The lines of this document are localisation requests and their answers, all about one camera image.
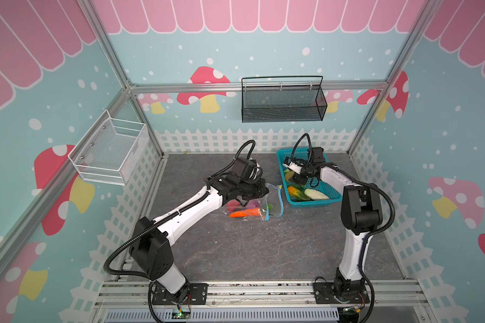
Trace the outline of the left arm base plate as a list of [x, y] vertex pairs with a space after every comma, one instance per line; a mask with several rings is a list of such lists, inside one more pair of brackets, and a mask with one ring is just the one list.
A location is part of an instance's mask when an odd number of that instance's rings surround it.
[[186, 283], [176, 293], [171, 293], [158, 283], [153, 288], [152, 305], [205, 305], [209, 285], [207, 283]]

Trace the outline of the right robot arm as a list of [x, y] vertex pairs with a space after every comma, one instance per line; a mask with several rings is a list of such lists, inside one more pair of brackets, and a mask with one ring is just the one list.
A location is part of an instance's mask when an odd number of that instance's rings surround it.
[[364, 265], [369, 240], [388, 229], [395, 219], [391, 199], [377, 185], [359, 181], [326, 161], [322, 148], [308, 149], [305, 161], [297, 160], [291, 154], [284, 159], [283, 165], [294, 172], [301, 183], [315, 178], [342, 195], [340, 217], [346, 229], [346, 241], [332, 285], [333, 295], [341, 303], [364, 296], [367, 282]]

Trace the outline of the orange toy carrot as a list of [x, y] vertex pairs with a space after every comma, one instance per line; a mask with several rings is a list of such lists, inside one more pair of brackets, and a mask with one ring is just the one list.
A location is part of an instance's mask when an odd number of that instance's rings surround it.
[[261, 210], [260, 208], [252, 208], [252, 209], [244, 209], [241, 211], [235, 211], [231, 213], [229, 217], [231, 218], [238, 218], [238, 217], [261, 217]]

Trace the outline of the clear zip top bag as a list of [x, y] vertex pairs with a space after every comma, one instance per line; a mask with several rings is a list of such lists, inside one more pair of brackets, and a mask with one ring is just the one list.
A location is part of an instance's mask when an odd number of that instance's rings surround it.
[[284, 201], [282, 184], [266, 184], [268, 194], [264, 197], [253, 199], [245, 205], [238, 201], [229, 201], [221, 208], [221, 212], [229, 218], [238, 220], [261, 220], [268, 222], [272, 218], [280, 218], [284, 214]]

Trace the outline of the teal plastic basket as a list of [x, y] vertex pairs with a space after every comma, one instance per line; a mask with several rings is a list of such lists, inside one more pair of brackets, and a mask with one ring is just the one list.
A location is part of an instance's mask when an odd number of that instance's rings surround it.
[[[324, 182], [319, 182], [316, 179], [309, 179], [306, 184], [296, 184], [295, 182], [287, 182], [284, 179], [284, 174], [289, 172], [289, 170], [284, 166], [284, 159], [288, 157], [292, 153], [292, 148], [280, 149], [276, 152], [276, 157], [278, 159], [278, 164], [280, 171], [282, 172], [282, 181], [284, 186], [284, 192], [286, 195], [286, 200], [292, 207], [296, 208], [305, 208], [305, 207], [321, 207], [330, 205], [332, 203], [337, 203], [342, 201], [342, 195], [335, 190], [335, 188], [331, 187], [329, 184]], [[306, 188], [312, 188], [314, 190], [320, 191], [327, 195], [330, 199], [323, 200], [323, 201], [307, 201], [307, 202], [296, 202], [294, 199], [291, 199], [290, 195], [288, 194], [287, 188], [289, 186], [294, 186], [296, 188], [300, 188], [304, 191]]]

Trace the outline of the yellow toy potato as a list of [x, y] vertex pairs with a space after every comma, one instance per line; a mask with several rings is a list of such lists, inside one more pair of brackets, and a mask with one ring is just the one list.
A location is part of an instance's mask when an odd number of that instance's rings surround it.
[[296, 174], [296, 173], [295, 173], [295, 172], [293, 172], [293, 171], [289, 171], [289, 172], [285, 173], [285, 174], [284, 174], [284, 179], [285, 179], [285, 181], [287, 181], [287, 182], [292, 182], [292, 178], [293, 178], [293, 176], [294, 176], [295, 174]]

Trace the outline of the white toy daikon radish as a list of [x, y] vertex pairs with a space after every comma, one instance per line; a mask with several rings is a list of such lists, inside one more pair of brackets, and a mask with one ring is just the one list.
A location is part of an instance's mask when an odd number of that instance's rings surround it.
[[323, 200], [329, 200], [330, 198], [325, 195], [324, 193], [314, 190], [312, 188], [306, 188], [304, 190], [304, 194], [308, 196], [313, 201], [323, 201]]

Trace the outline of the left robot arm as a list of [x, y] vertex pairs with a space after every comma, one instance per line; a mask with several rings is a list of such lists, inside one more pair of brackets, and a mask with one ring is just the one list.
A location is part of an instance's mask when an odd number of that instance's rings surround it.
[[[133, 236], [106, 258], [103, 271], [156, 282], [181, 301], [189, 291], [189, 281], [175, 264], [172, 246], [190, 227], [228, 202], [243, 204], [267, 195], [269, 190], [262, 176], [256, 160], [234, 158], [226, 170], [204, 179], [200, 191], [186, 202], [153, 220], [138, 220]], [[124, 251], [138, 264], [139, 271], [113, 269], [113, 261]]]

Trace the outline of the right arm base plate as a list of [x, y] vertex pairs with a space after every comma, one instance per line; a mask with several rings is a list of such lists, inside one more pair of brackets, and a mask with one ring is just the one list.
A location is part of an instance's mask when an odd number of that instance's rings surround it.
[[318, 281], [312, 284], [316, 304], [362, 305], [370, 303], [370, 293], [364, 281]]

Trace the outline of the purple toy onion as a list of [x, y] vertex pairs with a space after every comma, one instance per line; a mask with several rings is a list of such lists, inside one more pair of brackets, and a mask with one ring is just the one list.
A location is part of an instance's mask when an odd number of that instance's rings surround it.
[[261, 201], [259, 199], [253, 199], [246, 204], [245, 208], [246, 209], [260, 208], [260, 205], [261, 205]]

